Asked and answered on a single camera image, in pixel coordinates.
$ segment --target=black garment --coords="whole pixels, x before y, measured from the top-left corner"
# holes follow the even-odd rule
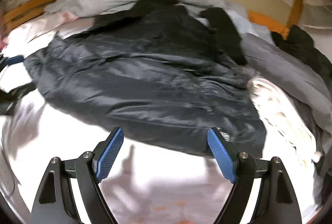
[[[215,32],[217,48],[237,64],[246,65],[247,61],[240,47],[241,36],[227,13],[222,8],[215,7],[200,12],[200,16],[209,21],[210,28]]]
[[[25,67],[47,102],[87,123],[193,154],[209,152],[206,134],[217,126],[238,150],[260,158],[266,130],[246,77],[213,33],[175,3],[139,0],[129,11],[97,16],[93,29],[56,36]]]
[[[35,89],[35,85],[33,83],[29,83],[14,88],[8,93],[0,90],[0,115],[13,115],[18,101]]]
[[[324,153],[323,147],[322,147],[322,136],[324,130],[321,129],[315,122],[313,115],[312,115],[312,108],[298,99],[294,98],[293,96],[287,94],[293,101],[293,104],[299,114],[299,116],[302,118],[303,122],[307,126],[308,130],[313,134],[313,136],[316,139],[316,149],[317,151]]]
[[[293,25],[286,41],[277,32],[271,32],[271,35],[277,47],[308,65],[319,74],[330,93],[332,93],[332,64],[324,54],[314,47],[314,41],[308,33]]]

